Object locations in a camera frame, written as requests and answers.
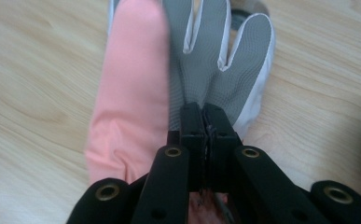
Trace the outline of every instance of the wood grain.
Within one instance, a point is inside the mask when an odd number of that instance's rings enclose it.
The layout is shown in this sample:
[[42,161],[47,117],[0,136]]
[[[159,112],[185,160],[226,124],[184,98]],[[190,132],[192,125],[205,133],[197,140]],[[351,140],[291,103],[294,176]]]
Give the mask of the wood grain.
[[[361,0],[267,0],[277,34],[246,144],[299,186],[361,193]],[[83,147],[107,1],[0,0],[0,223],[64,223],[88,186]]]

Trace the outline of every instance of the black clamp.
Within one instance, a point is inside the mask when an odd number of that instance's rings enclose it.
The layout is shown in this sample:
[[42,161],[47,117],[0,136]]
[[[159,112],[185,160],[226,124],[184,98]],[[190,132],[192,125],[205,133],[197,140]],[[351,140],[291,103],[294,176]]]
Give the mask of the black clamp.
[[96,182],[67,223],[184,224],[189,193],[211,189],[229,194],[227,223],[361,224],[358,193],[334,181],[297,187],[267,153],[242,144],[222,108],[192,103],[180,114],[180,130],[168,132],[149,174],[130,185]]

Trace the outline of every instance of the wooden floor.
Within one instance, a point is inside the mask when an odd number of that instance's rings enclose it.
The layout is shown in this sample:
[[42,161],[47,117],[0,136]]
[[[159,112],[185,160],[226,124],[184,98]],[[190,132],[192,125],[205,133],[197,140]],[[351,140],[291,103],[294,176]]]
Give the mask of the wooden floor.
[[[277,48],[246,144],[308,189],[361,193],[361,0],[267,0]],[[88,186],[83,147],[107,0],[0,0],[0,223],[64,223]]]

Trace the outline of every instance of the pink cloth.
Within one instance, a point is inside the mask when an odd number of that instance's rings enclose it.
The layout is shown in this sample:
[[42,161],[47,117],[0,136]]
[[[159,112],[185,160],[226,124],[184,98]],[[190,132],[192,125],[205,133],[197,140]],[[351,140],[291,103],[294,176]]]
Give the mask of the pink cloth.
[[166,144],[169,31],[155,0],[118,3],[86,148],[90,182],[133,182]]

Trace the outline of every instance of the gray glove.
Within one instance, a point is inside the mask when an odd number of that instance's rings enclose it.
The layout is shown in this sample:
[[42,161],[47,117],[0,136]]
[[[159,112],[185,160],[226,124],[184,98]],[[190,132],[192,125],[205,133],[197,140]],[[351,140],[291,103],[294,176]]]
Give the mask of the gray glove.
[[[116,4],[111,1],[111,18]],[[201,0],[195,20],[193,0],[162,0],[162,4],[171,32],[170,129],[179,128],[182,105],[210,103],[226,111],[234,130],[244,138],[259,113],[271,70],[275,34],[270,18],[249,16],[228,57],[229,0]]]

